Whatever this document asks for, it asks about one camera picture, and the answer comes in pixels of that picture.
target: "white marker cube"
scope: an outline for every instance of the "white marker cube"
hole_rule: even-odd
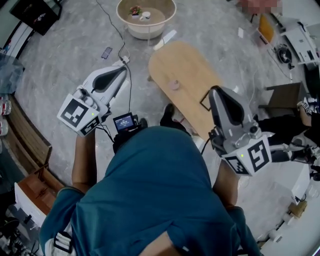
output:
[[[102,122],[98,111],[71,94],[63,102],[57,118],[82,137]]]
[[[222,155],[222,159],[236,174],[254,176],[272,161],[268,138],[263,135],[259,139],[251,139],[248,145]]]

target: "desk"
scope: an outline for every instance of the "desk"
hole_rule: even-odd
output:
[[[200,101],[212,86],[221,80],[201,53],[191,45],[175,41],[157,50],[148,64],[152,80],[163,90],[203,140],[214,128],[211,111]],[[179,89],[172,90],[169,82],[177,80]]]

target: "small cup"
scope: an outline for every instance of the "small cup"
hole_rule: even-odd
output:
[[[278,243],[282,239],[282,234],[275,229],[271,230],[268,235],[274,243]]]
[[[320,191],[314,185],[310,184],[306,189],[306,195],[309,198],[318,198],[320,195]]]
[[[140,17],[140,21],[143,22],[144,20],[149,20],[150,17],[151,17],[150,11],[144,11],[144,12],[142,13],[142,16]]]
[[[178,80],[170,81],[168,85],[171,88],[171,90],[174,90],[174,91],[178,90],[180,87],[180,83]]]
[[[282,219],[284,220],[284,222],[290,226],[293,224],[294,220],[295,220],[295,217],[292,216],[291,214],[287,214],[285,213],[283,216],[282,216]]]

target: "white plastic bag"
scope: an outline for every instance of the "white plastic bag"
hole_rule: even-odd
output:
[[[12,94],[21,84],[24,66],[14,57],[0,53],[0,94]]]

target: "smartphone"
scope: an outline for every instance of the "smartphone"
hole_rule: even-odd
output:
[[[106,60],[106,59],[108,58],[108,56],[110,55],[111,51],[112,51],[112,48],[107,47],[107,48],[104,50],[104,52],[102,53],[101,58]]]

